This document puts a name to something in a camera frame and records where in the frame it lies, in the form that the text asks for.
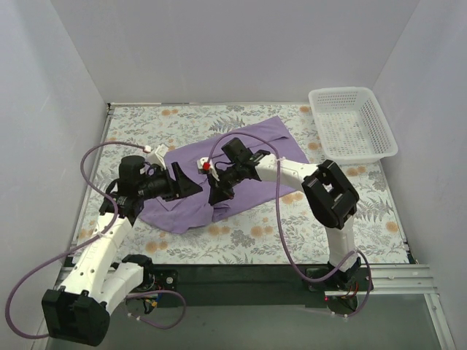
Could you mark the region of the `white plastic basket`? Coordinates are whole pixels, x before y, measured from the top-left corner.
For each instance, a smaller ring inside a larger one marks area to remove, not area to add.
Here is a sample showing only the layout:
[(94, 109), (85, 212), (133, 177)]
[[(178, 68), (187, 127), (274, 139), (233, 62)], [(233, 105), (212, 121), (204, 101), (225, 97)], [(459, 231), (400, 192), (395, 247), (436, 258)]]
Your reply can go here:
[(323, 152), (339, 165), (374, 163), (397, 154), (384, 112), (367, 87), (312, 90), (309, 104)]

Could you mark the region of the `aluminium frame rail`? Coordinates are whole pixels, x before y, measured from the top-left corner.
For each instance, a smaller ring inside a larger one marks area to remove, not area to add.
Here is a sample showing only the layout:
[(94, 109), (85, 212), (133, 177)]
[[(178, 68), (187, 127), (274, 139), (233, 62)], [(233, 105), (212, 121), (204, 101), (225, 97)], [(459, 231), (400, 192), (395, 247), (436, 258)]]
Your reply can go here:
[[(438, 288), (427, 265), (371, 265), (373, 293), (376, 295), (436, 294)], [(288, 265), (160, 265), (159, 270), (176, 270), (177, 285), (196, 282), (279, 281), (298, 275)]]

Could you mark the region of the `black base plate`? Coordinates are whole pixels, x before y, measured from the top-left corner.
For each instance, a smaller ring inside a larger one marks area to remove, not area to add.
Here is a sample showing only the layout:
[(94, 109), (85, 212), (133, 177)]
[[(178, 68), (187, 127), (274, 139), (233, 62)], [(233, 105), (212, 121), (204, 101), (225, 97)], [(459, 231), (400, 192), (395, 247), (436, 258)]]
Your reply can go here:
[(177, 290), (178, 271), (174, 269), (152, 269), (149, 272), (149, 287), (153, 290)]
[(309, 290), (327, 292), (365, 292), (368, 288), (372, 291), (374, 288), (373, 282), (369, 280), (368, 269), (359, 268), (356, 272), (345, 274), (342, 271), (337, 271), (332, 277), (325, 281), (317, 283), (307, 283)]

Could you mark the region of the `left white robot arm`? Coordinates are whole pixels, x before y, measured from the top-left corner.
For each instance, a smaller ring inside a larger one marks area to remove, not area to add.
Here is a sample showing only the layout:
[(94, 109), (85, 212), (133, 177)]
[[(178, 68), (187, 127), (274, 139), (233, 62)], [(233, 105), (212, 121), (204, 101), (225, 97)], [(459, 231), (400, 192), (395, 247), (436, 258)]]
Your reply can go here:
[(123, 262), (112, 276), (107, 275), (144, 202), (155, 198), (174, 201), (202, 191), (178, 163), (173, 162), (167, 169), (156, 156), (126, 156), (120, 161), (118, 175), (102, 193), (104, 201), (96, 231), (79, 260), (60, 287), (47, 290), (42, 298), (51, 338), (99, 345), (107, 334), (113, 311), (130, 291), (146, 292), (155, 283), (147, 257)]

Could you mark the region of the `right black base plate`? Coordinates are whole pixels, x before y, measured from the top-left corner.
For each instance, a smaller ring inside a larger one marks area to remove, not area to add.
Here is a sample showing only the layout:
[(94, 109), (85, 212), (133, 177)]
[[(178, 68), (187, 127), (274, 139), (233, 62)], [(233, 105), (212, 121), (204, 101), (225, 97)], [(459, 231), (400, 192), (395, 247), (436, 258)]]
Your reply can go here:
[(327, 292), (365, 292), (368, 288), (372, 291), (374, 288), (373, 282), (369, 280), (368, 269), (359, 268), (356, 272), (345, 274), (342, 271), (337, 271), (332, 277), (325, 281), (317, 283), (307, 283), (309, 290)]

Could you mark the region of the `purple t shirt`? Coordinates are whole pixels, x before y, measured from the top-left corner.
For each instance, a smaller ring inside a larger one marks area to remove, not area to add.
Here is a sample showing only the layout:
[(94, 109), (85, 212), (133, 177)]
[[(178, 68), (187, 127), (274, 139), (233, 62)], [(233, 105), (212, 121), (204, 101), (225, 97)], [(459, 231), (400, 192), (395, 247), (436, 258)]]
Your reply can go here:
[[(287, 160), (307, 163), (306, 155), (292, 137), (279, 117), (237, 130), (238, 138), (253, 153), (260, 150), (271, 152), (265, 141), (274, 146), (279, 155)], [(180, 200), (166, 202), (160, 198), (144, 202), (144, 210), (139, 215), (141, 221), (169, 233), (183, 234), (191, 228), (209, 225), (235, 214), (258, 206), (275, 198), (274, 182), (259, 182), (248, 179), (251, 169), (229, 165), (231, 160), (222, 148), (233, 136), (219, 139), (214, 137), (168, 152), (164, 160), (169, 165), (177, 162), (189, 179), (201, 185), (203, 191)], [(212, 162), (220, 166), (219, 177), (227, 178), (224, 188), (233, 192), (221, 202), (210, 204), (211, 187), (207, 176), (198, 172), (197, 161), (212, 154)]]

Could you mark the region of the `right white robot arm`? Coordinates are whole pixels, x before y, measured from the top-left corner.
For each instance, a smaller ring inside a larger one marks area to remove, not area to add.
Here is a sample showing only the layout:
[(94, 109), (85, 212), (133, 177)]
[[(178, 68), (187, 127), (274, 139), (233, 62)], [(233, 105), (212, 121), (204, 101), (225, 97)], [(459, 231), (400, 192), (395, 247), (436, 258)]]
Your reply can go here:
[(355, 286), (361, 266), (353, 230), (359, 194), (340, 167), (332, 160), (318, 165), (287, 160), (275, 149), (252, 152), (238, 138), (222, 151), (229, 159), (224, 170), (216, 168), (210, 157), (198, 161), (210, 186), (209, 204), (232, 199), (234, 187), (247, 179), (301, 191), (314, 218), (325, 228), (329, 250), (327, 267), (303, 280), (342, 290)]

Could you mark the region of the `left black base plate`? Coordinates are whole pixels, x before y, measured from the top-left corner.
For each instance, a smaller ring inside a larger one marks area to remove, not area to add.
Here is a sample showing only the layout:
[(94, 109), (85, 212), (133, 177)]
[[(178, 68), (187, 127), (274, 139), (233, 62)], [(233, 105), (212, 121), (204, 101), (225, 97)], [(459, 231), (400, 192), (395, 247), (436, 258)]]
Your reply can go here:
[(153, 290), (177, 290), (178, 271), (174, 269), (152, 269), (149, 272), (149, 287)]

